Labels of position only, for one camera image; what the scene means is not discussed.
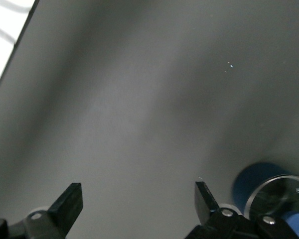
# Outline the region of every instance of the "screw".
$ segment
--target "screw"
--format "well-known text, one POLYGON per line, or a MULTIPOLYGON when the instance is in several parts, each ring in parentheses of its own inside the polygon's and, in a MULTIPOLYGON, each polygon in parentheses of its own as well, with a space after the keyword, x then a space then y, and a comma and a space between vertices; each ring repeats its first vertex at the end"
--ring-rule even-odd
POLYGON ((42 216, 41 213, 36 213, 36 214, 34 214, 34 215, 31 216, 31 219, 32 220, 36 220, 36 219, 39 219, 41 216, 42 216))
POLYGON ((223 209, 223 210, 221 210, 221 213, 226 217, 231 217, 234 215, 234 213, 232 211, 230 211, 229 209, 223 209))
POLYGON ((264 216, 263 217, 263 221, 267 224, 270 224, 270 225, 274 225, 276 224, 276 221, 275 219, 273 219, 272 217, 269 217, 269 216, 264 216))

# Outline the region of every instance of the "silver metal rim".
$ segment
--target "silver metal rim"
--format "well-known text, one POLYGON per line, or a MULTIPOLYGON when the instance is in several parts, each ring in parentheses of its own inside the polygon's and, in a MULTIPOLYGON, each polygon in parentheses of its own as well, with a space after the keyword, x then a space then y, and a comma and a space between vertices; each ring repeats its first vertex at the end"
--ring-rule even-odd
POLYGON ((251 204, 253 203, 256 195, 259 193, 260 190, 262 190, 266 185, 268 185, 269 183, 275 181, 275 180, 279 180, 282 178, 288 178, 288 179, 293 179, 299 182, 299 176, 294 176, 294 175, 282 175, 282 176, 277 176, 274 178, 269 179, 268 181, 264 182, 263 184, 261 184, 260 186, 258 186, 255 191, 252 193, 252 195, 250 195, 250 197, 248 198, 248 201, 246 203, 245 209, 244 209, 244 217, 246 217, 247 219, 249 218, 249 213, 250 213, 250 207, 251 204))

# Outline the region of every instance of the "white surface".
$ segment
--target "white surface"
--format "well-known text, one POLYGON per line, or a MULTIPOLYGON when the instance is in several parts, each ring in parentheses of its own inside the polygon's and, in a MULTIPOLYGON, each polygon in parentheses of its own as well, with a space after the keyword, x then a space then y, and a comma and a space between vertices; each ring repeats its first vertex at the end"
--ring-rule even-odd
POLYGON ((0 1, 0 29, 8 34, 14 42, 10 42, 0 35, 0 78, 4 71, 10 54, 13 50, 14 43, 17 41, 28 13, 34 3, 34 0, 1 0, 0 1), (6 7, 6 2, 15 4, 23 8, 23 11, 15 11, 6 7))
POLYGON ((184 238, 268 155, 299 173, 299 2, 42 1, 0 85, 0 217, 81 182, 68 238, 184 238))

